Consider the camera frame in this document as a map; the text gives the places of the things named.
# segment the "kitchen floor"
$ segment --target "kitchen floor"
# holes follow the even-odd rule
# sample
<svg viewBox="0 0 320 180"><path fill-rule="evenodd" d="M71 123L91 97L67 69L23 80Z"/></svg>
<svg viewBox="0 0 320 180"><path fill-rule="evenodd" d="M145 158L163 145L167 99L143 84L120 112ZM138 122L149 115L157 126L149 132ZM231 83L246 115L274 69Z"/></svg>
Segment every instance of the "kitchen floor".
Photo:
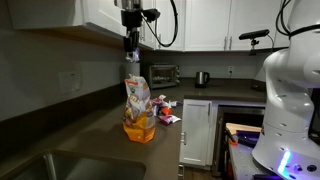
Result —
<svg viewBox="0 0 320 180"><path fill-rule="evenodd" d="M184 175L185 180L221 180L221 178L212 177L210 171L192 167L186 167Z"/></svg>

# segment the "toaster oven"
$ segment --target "toaster oven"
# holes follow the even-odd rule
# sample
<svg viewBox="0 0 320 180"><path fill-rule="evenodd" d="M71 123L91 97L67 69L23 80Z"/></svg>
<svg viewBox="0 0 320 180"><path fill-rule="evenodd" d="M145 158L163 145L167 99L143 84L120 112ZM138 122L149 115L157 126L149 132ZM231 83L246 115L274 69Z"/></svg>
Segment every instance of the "toaster oven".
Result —
<svg viewBox="0 0 320 180"><path fill-rule="evenodd" d="M177 65L150 65L148 83L151 89L176 86L179 83L179 67Z"/></svg>

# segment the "wall outlet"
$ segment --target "wall outlet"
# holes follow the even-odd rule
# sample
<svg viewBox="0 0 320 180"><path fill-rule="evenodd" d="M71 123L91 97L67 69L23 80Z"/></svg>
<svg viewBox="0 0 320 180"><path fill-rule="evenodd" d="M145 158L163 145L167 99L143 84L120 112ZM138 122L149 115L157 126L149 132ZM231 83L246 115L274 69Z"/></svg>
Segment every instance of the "wall outlet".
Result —
<svg viewBox="0 0 320 180"><path fill-rule="evenodd" d="M80 81L80 74L77 71L59 73L61 93L70 93L79 90Z"/></svg>
<svg viewBox="0 0 320 180"><path fill-rule="evenodd" d="M228 73L229 75L232 75L233 72L234 72L234 66L228 66L228 71L227 71L227 73Z"/></svg>

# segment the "plastic bag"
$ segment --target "plastic bag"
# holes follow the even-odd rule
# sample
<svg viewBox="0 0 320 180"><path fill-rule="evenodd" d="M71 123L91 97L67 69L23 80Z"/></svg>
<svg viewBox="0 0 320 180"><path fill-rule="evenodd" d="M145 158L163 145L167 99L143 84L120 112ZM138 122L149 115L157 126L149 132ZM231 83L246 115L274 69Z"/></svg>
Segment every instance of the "plastic bag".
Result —
<svg viewBox="0 0 320 180"><path fill-rule="evenodd" d="M155 133L150 90L143 77L130 77L125 80L128 99L124 110L123 128L131 141L146 143L153 139Z"/></svg>

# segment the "electric kettle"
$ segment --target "electric kettle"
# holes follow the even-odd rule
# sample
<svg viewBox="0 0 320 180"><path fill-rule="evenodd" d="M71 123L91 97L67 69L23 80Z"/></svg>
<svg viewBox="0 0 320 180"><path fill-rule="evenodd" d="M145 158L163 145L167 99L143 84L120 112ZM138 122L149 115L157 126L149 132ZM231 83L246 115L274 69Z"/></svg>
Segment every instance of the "electric kettle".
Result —
<svg viewBox="0 0 320 180"><path fill-rule="evenodd" d="M196 88L205 88L209 82L210 74L208 72L197 72L196 73Z"/></svg>

